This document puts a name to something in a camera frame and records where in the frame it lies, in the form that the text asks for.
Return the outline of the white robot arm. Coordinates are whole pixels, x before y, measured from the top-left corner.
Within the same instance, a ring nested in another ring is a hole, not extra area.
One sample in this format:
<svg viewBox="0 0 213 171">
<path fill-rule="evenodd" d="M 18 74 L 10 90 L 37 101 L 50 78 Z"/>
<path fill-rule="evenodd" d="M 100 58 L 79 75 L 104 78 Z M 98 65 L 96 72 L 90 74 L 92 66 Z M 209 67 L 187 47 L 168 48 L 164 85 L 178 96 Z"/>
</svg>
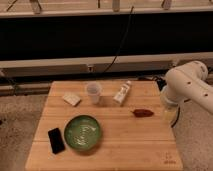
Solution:
<svg viewBox="0 0 213 171">
<path fill-rule="evenodd" d="M 178 116 L 179 104 L 190 99 L 213 115 L 213 86 L 205 80 L 207 66 L 200 61 L 191 61 L 176 66 L 165 74 L 166 85 L 160 92 L 164 119 L 173 124 Z"/>
</svg>

